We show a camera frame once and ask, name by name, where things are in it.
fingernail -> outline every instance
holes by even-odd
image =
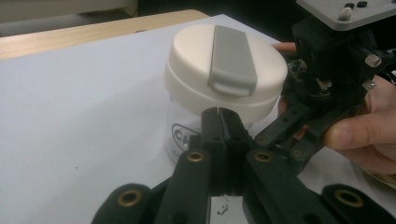
[[[343,149],[352,143],[352,133],[344,128],[335,128],[332,131],[332,141],[330,147]]]

white surface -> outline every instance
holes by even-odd
[[[90,223],[113,189],[154,187],[172,174],[163,143],[169,103],[163,71],[173,36],[198,23],[275,42],[217,16],[0,61],[0,223]],[[331,150],[320,151],[300,178],[314,191],[348,184],[396,216],[395,191]],[[239,206],[232,201],[229,211]],[[223,218],[245,223],[241,214]]]
[[[196,25],[178,32],[172,42],[165,69],[165,87],[172,97],[200,116],[210,107],[225,107],[244,123],[265,118],[274,107],[288,73],[285,60],[262,38],[247,34],[257,84],[248,96],[235,96],[209,85],[215,26]]]

white lid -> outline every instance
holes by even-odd
[[[282,91],[288,73],[285,60],[271,45],[255,35],[246,34],[257,75],[255,88],[248,95],[213,88],[209,79],[215,27],[195,25],[175,35],[164,73],[166,89],[176,102],[197,116],[217,106],[235,111],[244,123],[265,118]]]

human hand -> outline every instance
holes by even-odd
[[[293,43],[275,44],[279,51],[295,51]],[[375,76],[376,87],[367,92],[355,117],[342,119],[325,134],[324,143],[363,168],[396,174],[396,87]],[[281,100],[280,111],[286,109]]]

mounting hole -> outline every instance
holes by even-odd
[[[259,142],[264,143],[267,141],[267,138],[265,136],[260,136],[259,137]]]
[[[187,156],[189,161],[202,161],[204,159],[204,154],[201,152],[192,152]]]
[[[361,196],[347,189],[338,189],[335,191],[334,195],[339,202],[348,206],[359,208],[364,205]]]
[[[189,222],[189,215],[184,212],[175,213],[171,216],[171,221],[174,224],[185,224]]]
[[[301,150],[296,149],[293,151],[293,156],[300,158],[303,156],[303,152]]]
[[[139,203],[142,200],[143,194],[142,191],[138,189],[130,189],[123,192],[119,198],[118,203],[120,206],[123,207],[130,207],[134,206],[135,204]]]
[[[272,160],[272,155],[266,152],[258,152],[254,156],[257,161],[268,162]]]
[[[320,217],[313,213],[305,214],[303,216],[303,220],[307,224],[320,224],[321,223]]]

